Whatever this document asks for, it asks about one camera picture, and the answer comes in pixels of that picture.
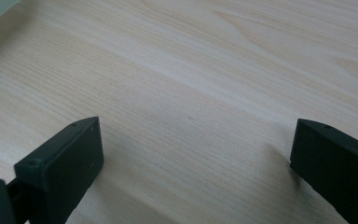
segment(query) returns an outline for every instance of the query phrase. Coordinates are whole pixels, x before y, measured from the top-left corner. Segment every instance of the light wood table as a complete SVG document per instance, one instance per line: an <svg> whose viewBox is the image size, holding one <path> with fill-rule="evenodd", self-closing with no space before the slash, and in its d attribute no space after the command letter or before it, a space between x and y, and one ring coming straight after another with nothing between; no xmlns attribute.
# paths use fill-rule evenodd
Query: light wood table
<svg viewBox="0 0 358 224"><path fill-rule="evenodd" d="M68 223L346 223L289 156L298 118L358 139L358 1L23 0L0 177L92 116L105 164Z"/></svg>

